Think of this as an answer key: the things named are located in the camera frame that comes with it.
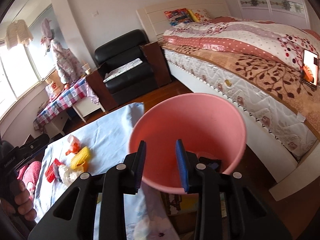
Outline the person's left hand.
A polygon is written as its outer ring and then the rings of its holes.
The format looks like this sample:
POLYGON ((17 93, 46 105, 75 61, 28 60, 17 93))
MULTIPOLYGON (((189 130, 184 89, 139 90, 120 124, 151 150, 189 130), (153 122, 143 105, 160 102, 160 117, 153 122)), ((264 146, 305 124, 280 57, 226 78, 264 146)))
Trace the person's left hand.
MULTIPOLYGON (((17 183, 20 189, 20 193, 15 196, 15 203, 18 205, 17 211, 20 215, 23 215, 26 220, 34 221, 37 213, 30 199, 29 191, 26 189, 23 181, 17 180, 17 183)), ((1 206, 7 215, 16 213, 16 209, 4 198, 1 198, 1 206)))

